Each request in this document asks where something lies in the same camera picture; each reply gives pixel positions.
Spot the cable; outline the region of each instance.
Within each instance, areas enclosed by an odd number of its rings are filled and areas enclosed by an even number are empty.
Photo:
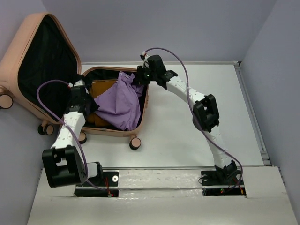
[[[168,49],[160,48],[160,47],[155,47],[155,48],[150,48],[150,49],[146,50],[145,52],[147,53],[148,51],[151,51],[151,50],[163,50],[163,51],[166,51],[166,52],[170,53],[171,55],[173,55],[173,56],[181,63],[181,65],[182,65],[182,67],[183,67],[183,69],[184,69],[184,72],[185,72],[185,74],[186,74],[186,79],[187,79],[187,102],[188,102],[188,106],[189,106],[189,109],[190,109],[190,111],[191,111],[191,113],[192,113],[194,119],[196,119],[196,116],[195,116],[195,114],[194,114],[194,112],[193,112],[193,106],[192,106],[192,104],[191,104],[191,100],[189,99],[189,80],[188,80],[188,71],[187,71],[187,69],[186,69],[184,63],[182,62],[182,60],[181,60],[176,54],[174,54],[173,52],[171,52],[171,51],[168,50]],[[242,180],[242,177],[243,177],[243,166],[242,166],[242,164],[240,163],[240,161],[239,161],[237,158],[235,158],[235,157],[232,156],[230,153],[228,153],[226,150],[224,150],[223,148],[221,148],[220,146],[218,146],[216,143],[214,143],[214,142],[206,135],[206,133],[202,130],[199,121],[198,121],[198,120],[195,120],[195,121],[196,121],[197,126],[199,127],[200,131],[201,131],[202,134],[204,135],[204,137],[205,137],[210,143],[212,143],[215,147],[217,147],[219,150],[221,150],[222,152],[224,152],[227,156],[229,156],[229,157],[231,157],[232,159],[234,159],[234,160],[240,165],[240,178],[239,178],[238,182],[237,182],[232,188],[230,188],[229,190],[227,190],[227,192],[230,191],[230,190],[232,190],[232,189],[234,189],[236,186],[239,185],[239,183],[240,183],[240,181]]]
[[[61,81],[61,80],[50,80],[50,81],[47,81],[47,82],[41,84],[41,85],[39,86],[39,88],[37,89],[37,100],[38,100],[38,102],[40,103],[40,105],[41,105],[47,112],[49,112],[55,119],[57,119],[57,121],[59,121],[62,125],[64,125],[64,126],[70,131],[71,135],[73,136],[74,140],[76,141],[76,144],[77,144],[77,146],[78,146],[78,148],[79,148],[79,150],[80,150],[80,152],[81,152],[82,159],[83,159],[83,164],[84,164],[84,168],[85,168],[85,171],[86,171],[86,177],[87,177],[87,179],[85,180],[85,182],[89,183],[92,187],[94,187],[94,188],[96,188],[96,189],[99,189],[99,190],[101,190],[101,191],[105,191],[105,189],[102,189],[102,188],[97,187],[96,185],[94,185],[92,182],[90,182],[90,181],[88,180],[88,179],[89,179],[89,178],[88,178],[88,177],[89,177],[88,164],[87,164],[87,162],[86,162],[86,157],[85,157],[85,154],[84,154],[84,152],[83,152],[83,148],[82,148],[81,144],[79,143],[79,140],[78,140],[78,138],[76,137],[74,131],[73,131],[73,130],[72,130],[72,129],[71,129],[71,128],[70,128],[70,127],[62,120],[62,119],[61,119],[61,118],[59,118],[54,112],[52,112],[47,106],[45,106],[45,104],[42,102],[42,100],[41,100],[41,98],[40,98],[40,96],[39,96],[39,92],[40,92],[40,90],[42,89],[42,87],[44,87],[45,85],[47,85],[47,84],[49,84],[49,83],[53,83],[53,82],[59,82],[59,83],[63,83],[63,84],[65,84],[65,85],[69,86],[69,84],[68,84],[67,82]]]

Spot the brown bag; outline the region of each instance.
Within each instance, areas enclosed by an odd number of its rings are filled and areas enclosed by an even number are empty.
[[[95,80],[92,83],[92,86],[91,86],[91,89],[90,89],[90,95],[92,95],[93,98],[96,98],[97,96],[103,94],[106,90],[111,88],[114,85],[114,83],[116,83],[116,79],[112,79],[112,80]],[[89,123],[95,124],[95,126],[98,127],[98,128],[104,128],[104,127],[107,127],[107,126],[111,125],[109,122],[102,119],[101,117],[99,117],[94,112],[91,113],[88,116],[87,121]]]

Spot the pink suitcase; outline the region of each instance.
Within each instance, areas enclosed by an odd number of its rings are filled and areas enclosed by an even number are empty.
[[[98,80],[108,77],[116,79],[119,71],[132,72],[135,69],[95,67],[83,75],[92,79],[98,73],[105,75],[97,77]],[[50,135],[53,133],[52,124],[59,122],[40,106],[36,91],[41,84],[53,79],[73,83],[77,74],[81,74],[79,56],[58,19],[50,13],[29,15],[24,19],[0,63],[0,109],[9,109],[13,101],[16,101],[41,119],[39,133]],[[40,92],[40,97],[47,107],[59,117],[63,117],[68,102],[68,89],[64,84],[51,83],[45,86]],[[137,149],[141,144],[137,134],[143,123],[148,98],[147,86],[143,96],[139,98],[141,118],[135,130],[121,131],[113,127],[95,127],[87,123],[80,138],[84,139],[84,132],[128,136],[130,147]]]

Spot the suitcase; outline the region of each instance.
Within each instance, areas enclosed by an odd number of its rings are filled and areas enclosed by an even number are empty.
[[[94,67],[83,75],[88,90],[94,80],[117,79],[119,71],[128,74],[136,69],[118,67]],[[46,81],[58,79],[74,83],[81,74],[79,56],[67,37],[58,19],[50,13],[38,13],[27,16],[17,31],[12,43],[0,63],[0,109],[9,109],[16,101],[41,119],[37,128],[41,135],[51,135],[53,124],[59,122],[48,114],[39,104],[36,91]],[[45,86],[40,97],[42,102],[60,118],[67,107],[69,89],[62,83]],[[113,126],[96,127],[88,121],[82,128],[81,141],[86,133],[128,136],[130,147],[137,149],[141,142],[137,138],[148,106],[148,86],[139,97],[141,117],[138,126],[132,131],[121,131]]]

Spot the suitcase wheel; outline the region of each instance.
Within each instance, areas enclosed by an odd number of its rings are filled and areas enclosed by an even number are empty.
[[[51,135],[54,132],[54,127],[51,124],[46,124],[44,127],[41,125],[38,126],[37,132],[40,135]]]
[[[87,141],[86,134],[84,132],[80,132],[78,140],[80,144],[86,143]]]
[[[135,137],[133,139],[131,139],[130,143],[129,143],[129,146],[132,150],[137,150],[142,144],[142,141]]]
[[[0,94],[0,109],[9,109],[13,106],[13,98],[7,94]]]

